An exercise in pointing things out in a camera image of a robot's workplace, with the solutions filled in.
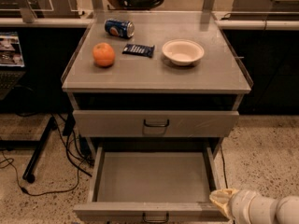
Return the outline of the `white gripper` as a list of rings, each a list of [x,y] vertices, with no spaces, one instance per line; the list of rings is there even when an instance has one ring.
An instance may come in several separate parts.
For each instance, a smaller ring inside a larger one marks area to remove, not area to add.
[[[276,207],[278,201],[267,198],[257,191],[217,189],[210,193],[209,200],[236,224],[278,224]]]

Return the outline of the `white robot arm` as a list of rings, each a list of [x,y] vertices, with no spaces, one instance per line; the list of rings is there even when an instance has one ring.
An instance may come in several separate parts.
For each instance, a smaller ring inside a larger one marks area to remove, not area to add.
[[[249,189],[217,189],[209,195],[236,224],[299,224],[299,197],[273,199]]]

